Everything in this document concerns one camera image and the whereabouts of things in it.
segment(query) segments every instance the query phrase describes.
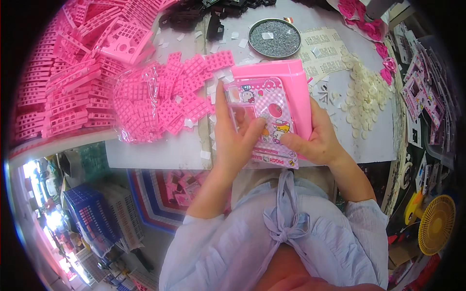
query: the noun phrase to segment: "shelf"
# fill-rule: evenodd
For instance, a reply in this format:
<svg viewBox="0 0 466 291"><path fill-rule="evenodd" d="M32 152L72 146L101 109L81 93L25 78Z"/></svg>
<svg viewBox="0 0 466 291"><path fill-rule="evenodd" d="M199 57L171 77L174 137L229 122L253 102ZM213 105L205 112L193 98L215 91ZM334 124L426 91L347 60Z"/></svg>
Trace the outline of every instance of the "shelf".
<svg viewBox="0 0 466 291"><path fill-rule="evenodd" d="M8 167L16 169L29 161L54 155L67 149L117 138L114 129L83 128L50 138L25 142L10 151Z"/></svg>

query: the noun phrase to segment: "hello kitty sticker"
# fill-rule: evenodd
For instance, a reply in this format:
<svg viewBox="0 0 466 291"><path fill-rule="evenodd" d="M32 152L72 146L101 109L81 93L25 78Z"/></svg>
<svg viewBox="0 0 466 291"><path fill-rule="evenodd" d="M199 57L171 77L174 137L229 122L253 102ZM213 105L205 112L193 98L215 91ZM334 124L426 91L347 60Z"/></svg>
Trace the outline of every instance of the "hello kitty sticker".
<svg viewBox="0 0 466 291"><path fill-rule="evenodd" d="M256 117L267 120L252 159L299 168L297 154L280 143L285 133L295 132L281 80L270 77L236 81L225 84L224 90L237 130Z"/></svg>

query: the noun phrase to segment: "pink toy box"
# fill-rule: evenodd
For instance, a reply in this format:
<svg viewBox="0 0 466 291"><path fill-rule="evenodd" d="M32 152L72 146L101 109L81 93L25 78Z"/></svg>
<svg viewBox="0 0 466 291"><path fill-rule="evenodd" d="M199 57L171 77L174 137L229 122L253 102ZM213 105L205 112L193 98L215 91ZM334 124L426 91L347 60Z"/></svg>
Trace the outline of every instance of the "pink toy box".
<svg viewBox="0 0 466 291"><path fill-rule="evenodd" d="M287 168L299 168L298 156L280 138L287 132L309 139L311 107L300 60L271 61L232 67L237 80L224 85L236 129L256 117L266 126L253 150L253 160Z"/></svg>

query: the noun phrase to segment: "printed paper sheet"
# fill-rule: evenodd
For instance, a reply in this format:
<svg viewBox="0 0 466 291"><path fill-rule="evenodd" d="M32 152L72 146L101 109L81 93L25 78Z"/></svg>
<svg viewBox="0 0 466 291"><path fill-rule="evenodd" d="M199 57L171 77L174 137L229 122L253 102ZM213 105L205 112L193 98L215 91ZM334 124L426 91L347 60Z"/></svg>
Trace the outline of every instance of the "printed paper sheet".
<svg viewBox="0 0 466 291"><path fill-rule="evenodd" d="M301 59L306 78L313 78L308 85L309 92L312 92L313 85L322 80L323 77L346 69L342 62L341 53L341 49L346 48L346 46L338 32L333 28L316 27L300 31L300 33L301 48L292 58ZM311 52L313 47L320 50L321 53L318 57Z"/></svg>

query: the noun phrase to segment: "hand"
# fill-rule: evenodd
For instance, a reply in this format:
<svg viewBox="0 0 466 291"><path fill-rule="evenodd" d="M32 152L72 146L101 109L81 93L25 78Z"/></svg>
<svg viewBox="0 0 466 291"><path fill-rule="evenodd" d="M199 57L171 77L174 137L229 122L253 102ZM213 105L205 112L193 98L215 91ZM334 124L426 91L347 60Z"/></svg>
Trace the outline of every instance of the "hand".
<svg viewBox="0 0 466 291"><path fill-rule="evenodd" d="M235 118L239 126L237 133L230 118L222 81L219 81L217 86L215 114L217 160L214 169L222 172L225 178L232 182L251 158L253 147L264 129L266 120L261 117L249 120L244 110L237 110Z"/></svg>
<svg viewBox="0 0 466 291"><path fill-rule="evenodd" d="M325 109L319 107L317 101L310 98L312 112L312 134L306 141L298 135L285 133L280 142L290 150L306 157L316 165L334 163L345 150L336 139L332 122Z"/></svg>

